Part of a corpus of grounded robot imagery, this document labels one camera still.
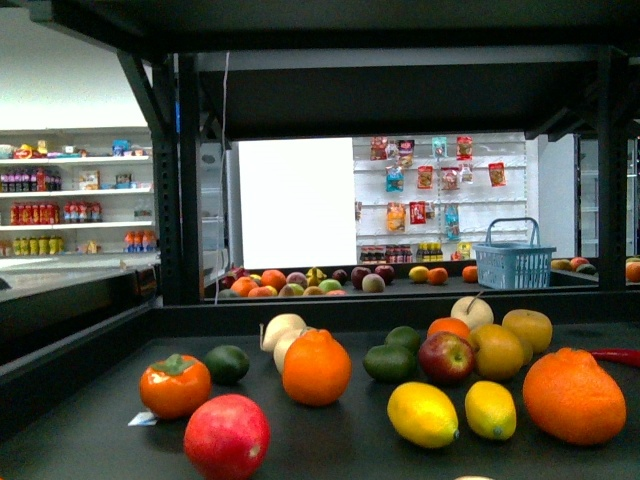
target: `red apple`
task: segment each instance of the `red apple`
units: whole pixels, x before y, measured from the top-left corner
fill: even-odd
[[[475,357],[469,342],[455,333],[438,332],[420,346],[418,363],[433,383],[453,385],[471,374]]]
[[[571,263],[571,269],[575,272],[580,265],[587,265],[590,262],[584,257],[573,257],[569,263]]]
[[[184,451],[207,479],[245,480],[262,464],[271,430],[260,406],[226,394],[198,408],[184,433]]]
[[[331,274],[331,278],[338,280],[340,285],[344,285],[349,280],[349,274],[340,268]]]
[[[384,280],[385,285],[389,285],[396,278],[396,271],[391,265],[378,265],[373,273],[377,273]]]
[[[367,267],[353,267],[351,270],[351,283],[356,290],[362,290],[362,280],[369,275],[371,270]]]

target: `green lime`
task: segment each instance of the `green lime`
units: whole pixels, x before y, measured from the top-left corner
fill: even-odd
[[[416,329],[407,326],[394,328],[384,339],[385,345],[402,345],[414,355],[420,350],[421,343],[420,334]]]
[[[401,345],[371,347],[362,360],[366,372],[378,382],[403,383],[416,374],[416,356]]]
[[[202,362],[217,385],[234,385],[249,371],[249,356],[235,345],[220,345],[210,350]]]

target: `blue basket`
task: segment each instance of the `blue basket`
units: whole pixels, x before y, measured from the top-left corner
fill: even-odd
[[[491,242],[491,229],[496,223],[523,220],[533,223],[529,243]],[[480,285],[500,290],[549,286],[551,254],[556,248],[540,246],[540,227],[533,218],[498,218],[489,225],[485,242],[473,246]]]

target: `upper shelf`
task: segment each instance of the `upper shelf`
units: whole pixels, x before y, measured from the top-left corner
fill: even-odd
[[[597,98],[598,46],[640,54],[638,0],[14,1],[151,62],[198,53],[203,109],[221,119],[226,92],[229,140],[559,138],[593,127],[581,112]]]

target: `shelf post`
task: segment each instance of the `shelf post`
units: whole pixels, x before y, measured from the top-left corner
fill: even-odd
[[[626,285],[627,142],[613,115],[624,78],[624,63],[617,51],[602,46],[598,59],[598,258],[599,288],[605,291],[623,291]]]
[[[182,305],[204,298],[200,182],[200,84],[197,55],[178,56],[180,108],[180,212],[182,217]]]

